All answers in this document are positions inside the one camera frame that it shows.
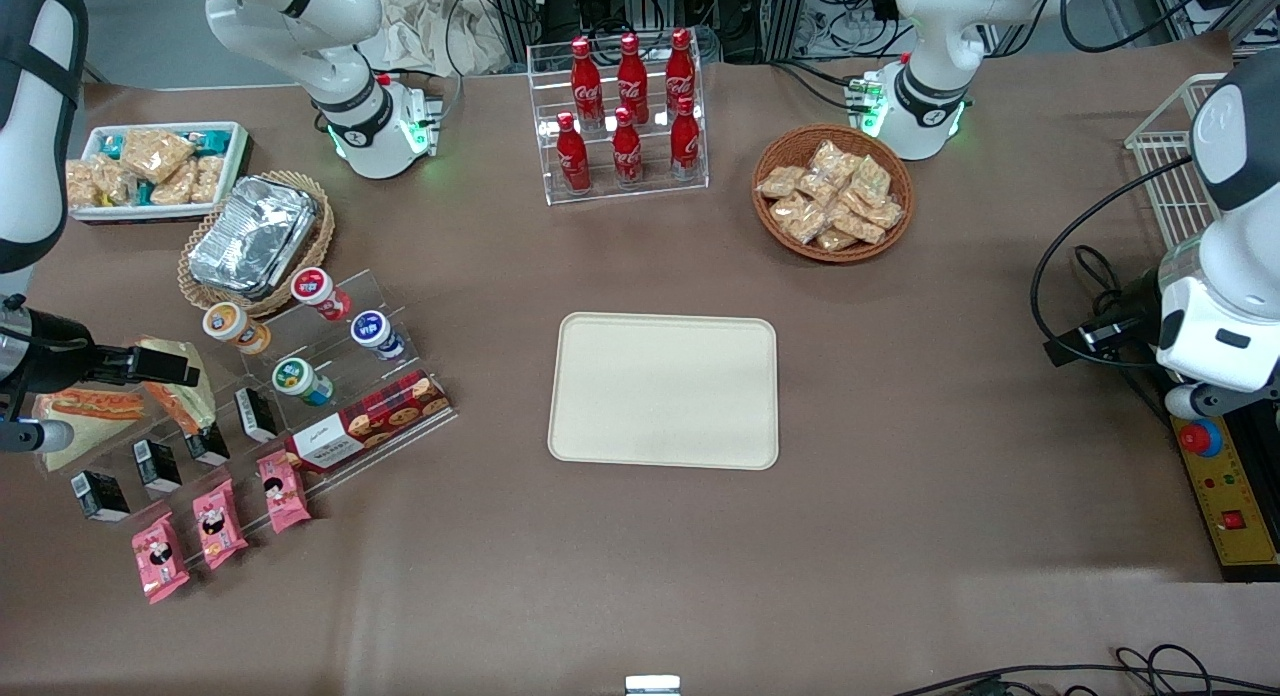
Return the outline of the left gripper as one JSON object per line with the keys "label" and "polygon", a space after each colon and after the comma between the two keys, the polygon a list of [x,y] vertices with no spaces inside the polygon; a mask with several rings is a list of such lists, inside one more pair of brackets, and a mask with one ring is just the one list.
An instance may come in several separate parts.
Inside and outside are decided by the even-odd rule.
{"label": "left gripper", "polygon": [[[1111,365],[1105,345],[1149,342],[1149,321],[1138,313],[1101,313],[1078,333],[1043,342],[1055,368],[1073,362]],[[1279,326],[1221,303],[1201,278],[1187,276],[1161,287],[1157,363],[1183,377],[1231,391],[1260,391],[1279,360]]]}

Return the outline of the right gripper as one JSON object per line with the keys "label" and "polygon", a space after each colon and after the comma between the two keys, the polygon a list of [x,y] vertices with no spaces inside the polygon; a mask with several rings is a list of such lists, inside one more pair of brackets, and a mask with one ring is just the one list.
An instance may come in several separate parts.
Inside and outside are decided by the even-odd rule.
{"label": "right gripper", "polygon": [[142,345],[96,345],[81,322],[41,310],[4,307],[1,313],[1,390],[49,394],[95,381],[109,385],[160,383],[197,386],[201,368],[182,354]]}

